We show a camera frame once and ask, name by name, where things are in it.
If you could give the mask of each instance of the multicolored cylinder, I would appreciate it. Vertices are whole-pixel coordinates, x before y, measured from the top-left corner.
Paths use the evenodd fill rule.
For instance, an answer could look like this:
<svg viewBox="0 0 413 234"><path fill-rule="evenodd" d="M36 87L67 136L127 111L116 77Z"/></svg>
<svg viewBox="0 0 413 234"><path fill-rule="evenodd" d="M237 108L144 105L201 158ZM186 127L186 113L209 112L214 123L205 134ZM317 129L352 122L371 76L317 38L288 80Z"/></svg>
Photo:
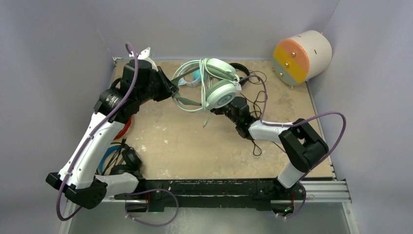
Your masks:
<svg viewBox="0 0 413 234"><path fill-rule="evenodd" d="M299 85L324 71L332 55L331 45L321 33L306 31L275 47L274 71L284 83Z"/></svg>

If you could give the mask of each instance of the yellow stripe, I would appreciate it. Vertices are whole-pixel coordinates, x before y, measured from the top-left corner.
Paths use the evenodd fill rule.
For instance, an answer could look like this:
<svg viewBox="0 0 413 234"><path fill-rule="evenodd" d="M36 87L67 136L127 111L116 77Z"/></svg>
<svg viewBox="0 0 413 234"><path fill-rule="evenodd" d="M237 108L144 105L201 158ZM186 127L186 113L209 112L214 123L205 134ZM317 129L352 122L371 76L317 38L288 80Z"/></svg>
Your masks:
<svg viewBox="0 0 413 234"><path fill-rule="evenodd" d="M286 71L299 84L302 83L307 76L307 73L287 54L281 46L275 47L273 57L286 69Z"/></svg>

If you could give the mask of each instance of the beige table surface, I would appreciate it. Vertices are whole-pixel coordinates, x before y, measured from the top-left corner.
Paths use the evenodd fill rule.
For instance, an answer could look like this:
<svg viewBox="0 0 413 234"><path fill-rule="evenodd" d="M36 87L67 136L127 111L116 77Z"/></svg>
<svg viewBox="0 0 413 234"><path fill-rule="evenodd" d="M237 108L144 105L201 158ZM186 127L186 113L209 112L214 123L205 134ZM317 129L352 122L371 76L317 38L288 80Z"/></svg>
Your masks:
<svg viewBox="0 0 413 234"><path fill-rule="evenodd" d="M250 70L259 70L267 75L268 102L264 120L287 122L315 114L305 83L290 90L272 71L270 61L237 62ZM118 63L114 78L122 76L125 64ZM171 79L181 63L156 61L156 64L161 66ZM247 83L242 93L254 100L262 89L262 85ZM200 87L180 86L180 94L200 102ZM143 104L140 111L133 116L132 125L125 136L127 144L134 147L143 160L144 177L276 177L288 163L287 155L269 141L256 141L262 149L262 155L254 157L252 142L241 138L229 119L213 115L209 124L203 128L206 117L206 113L193 114L180 110L172 99ZM312 121L311 125L319 133L317 122ZM331 177L329 162L325 160L308 176Z"/></svg>

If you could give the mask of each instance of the red wire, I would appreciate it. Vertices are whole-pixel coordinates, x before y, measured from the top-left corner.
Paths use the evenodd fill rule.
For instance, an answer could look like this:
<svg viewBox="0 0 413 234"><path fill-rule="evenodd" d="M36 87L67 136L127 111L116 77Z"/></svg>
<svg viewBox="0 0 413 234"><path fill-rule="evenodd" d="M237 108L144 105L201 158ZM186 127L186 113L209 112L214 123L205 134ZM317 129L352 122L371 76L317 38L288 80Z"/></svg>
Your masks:
<svg viewBox="0 0 413 234"><path fill-rule="evenodd" d="M128 120L125 127L123 127L123 129L115 136L115 140L121 138L126 133L126 131L129 129L131 124L132 124L132 117Z"/></svg>

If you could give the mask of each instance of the wall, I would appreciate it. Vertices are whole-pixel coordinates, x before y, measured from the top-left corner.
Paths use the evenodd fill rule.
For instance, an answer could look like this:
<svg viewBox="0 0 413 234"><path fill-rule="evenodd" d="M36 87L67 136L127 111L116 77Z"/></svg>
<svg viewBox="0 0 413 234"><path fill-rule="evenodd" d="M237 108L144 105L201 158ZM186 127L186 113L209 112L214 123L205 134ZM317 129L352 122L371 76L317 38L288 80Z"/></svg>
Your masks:
<svg viewBox="0 0 413 234"><path fill-rule="evenodd" d="M340 1L325 31L333 60L310 80L319 112L347 116L332 161L361 233L412 233L412 11L409 0ZM340 120L321 122L332 144Z"/></svg>
<svg viewBox="0 0 413 234"><path fill-rule="evenodd" d="M124 41L155 59L268 59L277 43L323 30L338 0L85 0L111 52Z"/></svg>
<svg viewBox="0 0 413 234"><path fill-rule="evenodd" d="M82 1L0 2L0 233L57 233L44 181L80 141L113 60Z"/></svg>

